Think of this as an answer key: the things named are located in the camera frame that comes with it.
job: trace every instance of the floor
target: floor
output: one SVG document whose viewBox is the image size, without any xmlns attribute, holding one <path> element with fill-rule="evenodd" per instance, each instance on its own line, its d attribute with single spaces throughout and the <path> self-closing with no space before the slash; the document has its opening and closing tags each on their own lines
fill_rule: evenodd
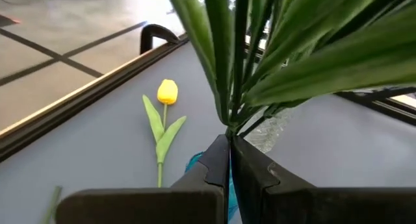
<svg viewBox="0 0 416 224">
<path fill-rule="evenodd" d="M 171 12 L 169 0 L 1 0 L 20 23 L 0 28 L 0 131 L 137 57 L 143 26 L 183 34 Z"/>
</svg>

